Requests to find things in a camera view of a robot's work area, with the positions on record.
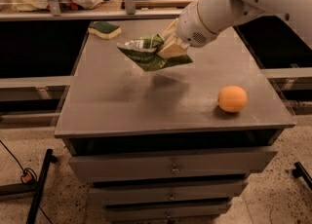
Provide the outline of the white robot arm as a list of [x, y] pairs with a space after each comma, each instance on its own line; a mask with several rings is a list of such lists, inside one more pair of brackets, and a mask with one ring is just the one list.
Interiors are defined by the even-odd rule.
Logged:
[[312, 0], [194, 0], [163, 32], [164, 44], [157, 54], [164, 59], [183, 56], [229, 27], [263, 16], [278, 17], [312, 46]]

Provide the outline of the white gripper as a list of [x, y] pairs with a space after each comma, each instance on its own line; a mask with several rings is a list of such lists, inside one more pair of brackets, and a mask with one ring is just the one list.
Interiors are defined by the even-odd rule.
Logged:
[[157, 55], [164, 59], [183, 56], [188, 48], [202, 48], [216, 39], [202, 23], [198, 11], [199, 0], [186, 6], [178, 19], [174, 19], [161, 34], [164, 44], [157, 50]]

